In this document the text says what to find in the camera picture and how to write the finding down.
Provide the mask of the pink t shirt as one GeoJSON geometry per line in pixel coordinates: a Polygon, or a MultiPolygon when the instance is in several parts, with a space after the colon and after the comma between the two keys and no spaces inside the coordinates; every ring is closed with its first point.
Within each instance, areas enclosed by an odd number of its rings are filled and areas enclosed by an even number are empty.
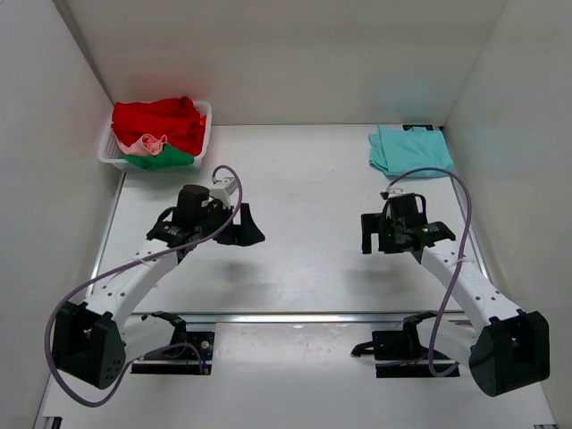
{"type": "Polygon", "coordinates": [[[158,139],[151,134],[143,134],[130,146],[123,144],[121,141],[118,142],[119,149],[126,156],[138,157],[157,156],[162,152],[164,146],[166,145],[169,145],[169,141],[166,135],[163,135],[160,139],[158,139]]]}

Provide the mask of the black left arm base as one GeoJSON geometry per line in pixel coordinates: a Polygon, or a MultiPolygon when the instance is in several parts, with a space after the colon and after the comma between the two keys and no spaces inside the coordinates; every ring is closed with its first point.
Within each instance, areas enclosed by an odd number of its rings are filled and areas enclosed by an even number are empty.
{"type": "Polygon", "coordinates": [[[169,349],[149,351],[131,364],[133,374],[210,375],[215,329],[192,327],[179,315],[158,311],[150,314],[170,324],[173,333],[169,349]]]}

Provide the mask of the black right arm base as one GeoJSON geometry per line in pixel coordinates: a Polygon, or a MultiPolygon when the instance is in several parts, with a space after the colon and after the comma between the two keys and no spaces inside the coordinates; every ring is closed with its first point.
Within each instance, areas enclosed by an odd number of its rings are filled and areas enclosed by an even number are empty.
{"type": "Polygon", "coordinates": [[[353,358],[373,357],[378,379],[433,378],[428,365],[428,348],[421,345],[417,326],[434,319],[434,311],[407,316],[400,330],[375,330],[371,340],[357,344],[353,358]]]}

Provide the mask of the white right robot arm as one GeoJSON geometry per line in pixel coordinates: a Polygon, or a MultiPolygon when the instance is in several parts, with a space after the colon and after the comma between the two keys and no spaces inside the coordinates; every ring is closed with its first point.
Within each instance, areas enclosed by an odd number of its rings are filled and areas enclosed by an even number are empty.
{"type": "Polygon", "coordinates": [[[397,332],[376,332],[357,345],[355,357],[373,355],[398,365],[443,355],[464,366],[490,397],[549,378],[549,324],[537,311],[527,313],[504,296],[467,258],[450,228],[430,223],[426,199],[416,193],[384,193],[382,212],[362,214],[362,252],[409,253],[462,308],[469,325],[448,322],[435,311],[406,317],[397,332]]]}

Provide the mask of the teal t shirt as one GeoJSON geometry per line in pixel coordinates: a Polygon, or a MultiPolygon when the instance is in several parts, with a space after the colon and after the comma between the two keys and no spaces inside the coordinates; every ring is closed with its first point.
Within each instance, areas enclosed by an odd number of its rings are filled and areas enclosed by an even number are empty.
{"type": "Polygon", "coordinates": [[[441,130],[414,132],[379,125],[368,135],[368,142],[369,164],[387,177],[399,177],[421,167],[454,170],[441,130]]]}

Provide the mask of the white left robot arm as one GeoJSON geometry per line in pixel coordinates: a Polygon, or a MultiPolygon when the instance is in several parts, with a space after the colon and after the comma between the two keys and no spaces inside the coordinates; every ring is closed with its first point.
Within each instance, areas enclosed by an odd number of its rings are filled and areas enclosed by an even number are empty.
{"type": "Polygon", "coordinates": [[[265,240],[247,203],[231,202],[242,185],[230,177],[207,188],[186,185],[165,209],[126,265],[100,275],[98,288],[79,304],[68,299],[46,329],[46,360],[52,374],[64,372],[100,390],[122,377],[128,364],[161,349],[176,356],[186,348],[185,323],[158,310],[132,321],[139,302],[194,248],[213,240],[249,247],[265,240]]]}

